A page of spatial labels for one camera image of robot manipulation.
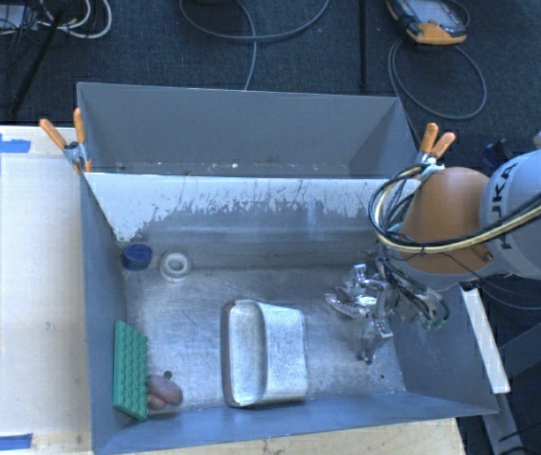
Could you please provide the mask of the bare metal gripper finger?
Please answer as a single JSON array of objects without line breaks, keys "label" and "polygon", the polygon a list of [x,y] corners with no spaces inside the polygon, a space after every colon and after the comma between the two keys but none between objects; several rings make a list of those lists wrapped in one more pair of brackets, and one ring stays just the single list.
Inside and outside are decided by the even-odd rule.
[{"label": "bare metal gripper finger", "polygon": [[366,364],[370,364],[373,361],[375,352],[392,338],[393,332],[387,319],[371,318],[361,336],[359,357]]},{"label": "bare metal gripper finger", "polygon": [[368,318],[379,308],[382,283],[367,274],[366,264],[355,264],[341,284],[324,294],[324,300],[351,319]]}]

